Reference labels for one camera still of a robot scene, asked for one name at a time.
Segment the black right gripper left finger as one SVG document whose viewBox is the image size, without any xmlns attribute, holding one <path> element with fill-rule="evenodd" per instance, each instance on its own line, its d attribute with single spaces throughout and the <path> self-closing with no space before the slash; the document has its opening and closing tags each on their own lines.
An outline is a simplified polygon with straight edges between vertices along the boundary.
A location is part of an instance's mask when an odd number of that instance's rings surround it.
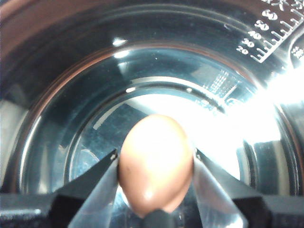
<svg viewBox="0 0 304 228">
<path fill-rule="evenodd" d="M 117 150 L 52 193 L 0 193 L 2 228 L 66 228 L 117 158 Z"/>
</svg>

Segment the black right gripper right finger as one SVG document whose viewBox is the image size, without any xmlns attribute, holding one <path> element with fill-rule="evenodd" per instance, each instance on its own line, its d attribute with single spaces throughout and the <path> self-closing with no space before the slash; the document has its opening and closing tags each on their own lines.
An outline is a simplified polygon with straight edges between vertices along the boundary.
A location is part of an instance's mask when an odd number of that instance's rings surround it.
<svg viewBox="0 0 304 228">
<path fill-rule="evenodd" d="M 301 196 L 267 195 L 194 153 L 193 186 L 204 228 L 302 228 Z"/>
</svg>

